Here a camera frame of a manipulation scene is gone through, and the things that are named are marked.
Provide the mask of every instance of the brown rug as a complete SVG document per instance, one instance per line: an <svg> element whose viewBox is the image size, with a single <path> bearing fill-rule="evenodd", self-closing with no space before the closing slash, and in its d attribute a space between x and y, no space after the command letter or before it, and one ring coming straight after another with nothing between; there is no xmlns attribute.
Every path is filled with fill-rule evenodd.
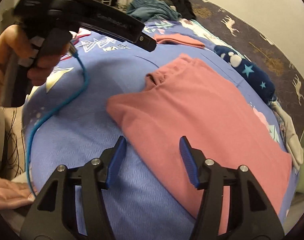
<svg viewBox="0 0 304 240"><path fill-rule="evenodd" d="M304 79L287 57L262 33L206 0L190 0L196 20L257 64L271 78L282 108L301 137L304 130Z"/></svg>

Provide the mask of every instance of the hand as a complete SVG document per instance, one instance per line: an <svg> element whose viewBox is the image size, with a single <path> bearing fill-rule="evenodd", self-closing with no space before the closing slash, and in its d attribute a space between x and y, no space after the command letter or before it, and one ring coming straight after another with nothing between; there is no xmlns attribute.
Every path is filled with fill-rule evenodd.
<svg viewBox="0 0 304 240"><path fill-rule="evenodd" d="M60 62L61 56L66 54L68 48L69 45L67 44L60 55L39 58L37 66L27 72L27 77L32 80L34 86L40 86L46 82L46 78ZM3 73L6 71L6 63L12 49L21 58L29 58L34 55L33 48L25 32L18 25L8 27L0 36L0 69Z"/></svg>

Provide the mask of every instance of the pink sweater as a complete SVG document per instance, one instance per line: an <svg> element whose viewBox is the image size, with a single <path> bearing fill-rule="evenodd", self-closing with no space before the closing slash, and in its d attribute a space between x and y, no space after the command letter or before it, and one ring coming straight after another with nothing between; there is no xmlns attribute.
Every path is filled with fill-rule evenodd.
<svg viewBox="0 0 304 240"><path fill-rule="evenodd" d="M203 192L188 179L179 151L183 135L223 167L247 165L279 212L291 156L273 141L239 90L200 59L182 54L148 74L143 92L109 98L107 111L156 178L194 217ZM220 234L228 220L226 193Z"/></svg>

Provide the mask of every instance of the cable connector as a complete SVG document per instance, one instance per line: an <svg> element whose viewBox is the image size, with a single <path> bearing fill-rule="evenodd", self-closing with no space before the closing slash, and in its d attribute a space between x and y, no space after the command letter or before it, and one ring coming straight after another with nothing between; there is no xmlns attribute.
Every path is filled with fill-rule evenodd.
<svg viewBox="0 0 304 240"><path fill-rule="evenodd" d="M77 49L72 42L69 42L69 43L70 43L70 47L69 47L69 50L68 50L68 54L71 55L72 57L74 57L74 55L78 54Z"/></svg>

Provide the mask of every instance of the metal screw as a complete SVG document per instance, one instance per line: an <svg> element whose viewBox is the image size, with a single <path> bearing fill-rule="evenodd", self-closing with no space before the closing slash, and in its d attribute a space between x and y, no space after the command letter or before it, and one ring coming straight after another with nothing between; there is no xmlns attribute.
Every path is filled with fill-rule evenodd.
<svg viewBox="0 0 304 240"><path fill-rule="evenodd" d="M249 170L249 168L245 165L240 166L240 170L243 172L247 172Z"/></svg>
<svg viewBox="0 0 304 240"><path fill-rule="evenodd" d="M56 169L59 172L64 171L65 170L65 165L58 165Z"/></svg>
<svg viewBox="0 0 304 240"><path fill-rule="evenodd" d="M101 163L101 160L99 158L95 158L91 160L92 165L99 165Z"/></svg>
<svg viewBox="0 0 304 240"><path fill-rule="evenodd" d="M206 159L205 160L205 164L208 165L208 166L212 166L214 164L214 160L212 160L212 159Z"/></svg>

